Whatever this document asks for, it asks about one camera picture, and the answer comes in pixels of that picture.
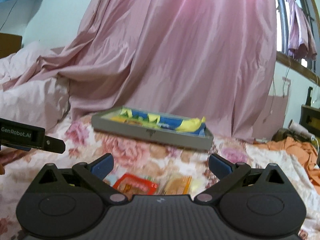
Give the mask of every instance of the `bed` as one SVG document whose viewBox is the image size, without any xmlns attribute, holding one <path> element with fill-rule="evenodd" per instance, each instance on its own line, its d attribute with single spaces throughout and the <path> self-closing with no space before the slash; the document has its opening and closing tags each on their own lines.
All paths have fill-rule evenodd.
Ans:
<svg viewBox="0 0 320 240">
<path fill-rule="evenodd" d="M 91 126 L 91 115 L 74 122 L 67 115 L 48 135 L 65 141 L 64 154 L 40 150 L 26 153 L 17 150 L 0 155 L 0 161 L 5 164 L 6 170 L 6 174 L 0 176 L 1 240 L 23 237 L 15 208 L 44 164 L 53 162 L 58 168 L 68 168 L 82 161 L 89 163 L 107 152 L 113 154 L 115 166 L 104 179 L 106 183 L 113 185 L 126 172 L 151 177 L 159 182 L 165 181 L 172 173 L 180 173 L 192 176 L 192 197 L 218 181 L 208 168 L 207 160 L 211 153 L 218 153 L 233 163 L 246 162 L 255 168 L 265 167 L 270 162 L 279 163 L 307 207 L 307 218 L 300 237 L 303 240 L 320 239 L 320 197 L 297 158 L 285 151 L 263 150 L 255 145 L 218 135 L 215 135 L 209 152 L 178 149 L 95 132 Z"/>
</svg>

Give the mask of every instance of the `curtain fold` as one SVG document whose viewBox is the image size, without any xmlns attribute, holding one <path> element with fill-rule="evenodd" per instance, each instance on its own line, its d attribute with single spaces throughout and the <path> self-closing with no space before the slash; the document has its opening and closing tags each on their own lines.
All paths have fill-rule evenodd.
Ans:
<svg viewBox="0 0 320 240">
<path fill-rule="evenodd" d="M 275 0 L 92 0 L 75 40 L 19 79 L 70 79 L 73 118 L 113 106 L 251 139 L 276 62 Z"/>
<path fill-rule="evenodd" d="M 287 0 L 290 8 L 289 54 L 295 59 L 316 60 L 316 43 L 310 24 L 296 0 Z"/>
</svg>

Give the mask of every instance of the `storage box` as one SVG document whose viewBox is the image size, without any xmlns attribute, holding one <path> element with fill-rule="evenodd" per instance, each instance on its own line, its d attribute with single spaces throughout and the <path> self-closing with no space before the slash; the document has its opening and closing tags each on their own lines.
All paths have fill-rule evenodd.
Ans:
<svg viewBox="0 0 320 240">
<path fill-rule="evenodd" d="M 124 107 L 125 109 L 131 109 L 133 111 L 142 111 L 144 113 L 161 115 L 167 118 L 178 118 L 188 120 L 188 117 L 182 117 L 172 114 L 164 113 L 152 113 L 141 109 L 134 109 Z M 112 108 L 108 111 L 103 111 L 92 116 L 92 126 L 95 130 L 102 132 L 117 134 L 126 136 L 129 138 L 135 138 L 138 140 L 146 140 L 151 142 L 157 142 L 161 144 L 168 144 L 183 148 L 192 148 L 197 150 L 209 151 L 213 141 L 213 135 L 208 128 L 204 129 L 204 136 L 177 132 L 174 130 L 167 129 L 152 129 L 146 128 L 139 125 L 121 123 L 110 120 L 110 118 L 118 116 L 123 107 Z"/>
<path fill-rule="evenodd" d="M 22 36 L 0 33 L 0 58 L 7 57 L 21 49 Z"/>
</svg>

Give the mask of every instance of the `tied curtain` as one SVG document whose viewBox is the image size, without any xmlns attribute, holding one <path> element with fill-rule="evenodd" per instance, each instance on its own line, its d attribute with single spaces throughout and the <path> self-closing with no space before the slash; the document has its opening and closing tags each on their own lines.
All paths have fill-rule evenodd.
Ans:
<svg viewBox="0 0 320 240">
<path fill-rule="evenodd" d="M 316 43 L 307 17 L 296 0 L 287 0 L 290 8 L 289 54 L 295 59 L 316 60 Z"/>
<path fill-rule="evenodd" d="M 73 118 L 113 106 L 206 117 L 250 140 L 276 62 L 275 0 L 92 0 L 76 38 L 4 90 L 70 79 Z"/>
</svg>

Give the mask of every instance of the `red package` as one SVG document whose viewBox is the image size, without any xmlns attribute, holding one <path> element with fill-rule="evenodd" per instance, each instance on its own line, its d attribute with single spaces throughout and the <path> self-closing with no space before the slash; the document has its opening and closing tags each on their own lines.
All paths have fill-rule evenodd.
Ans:
<svg viewBox="0 0 320 240">
<path fill-rule="evenodd" d="M 113 188 L 131 200 L 132 195 L 153 195 L 158 188 L 158 184 L 126 173 L 117 180 Z"/>
</svg>

